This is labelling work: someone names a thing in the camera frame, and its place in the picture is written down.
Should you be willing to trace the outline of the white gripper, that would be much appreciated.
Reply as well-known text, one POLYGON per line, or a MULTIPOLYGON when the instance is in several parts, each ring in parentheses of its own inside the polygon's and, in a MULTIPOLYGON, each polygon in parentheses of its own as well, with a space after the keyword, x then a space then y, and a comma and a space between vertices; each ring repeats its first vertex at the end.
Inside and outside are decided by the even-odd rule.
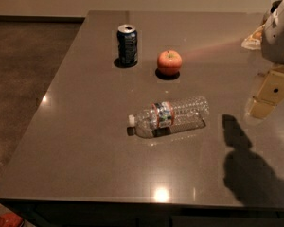
MULTIPOLYGON (((284 65, 284 0, 273 2, 261 42, 262 56, 284 65)), ((271 68, 252 97, 247 113, 265 119, 284 100, 284 67, 271 68)))

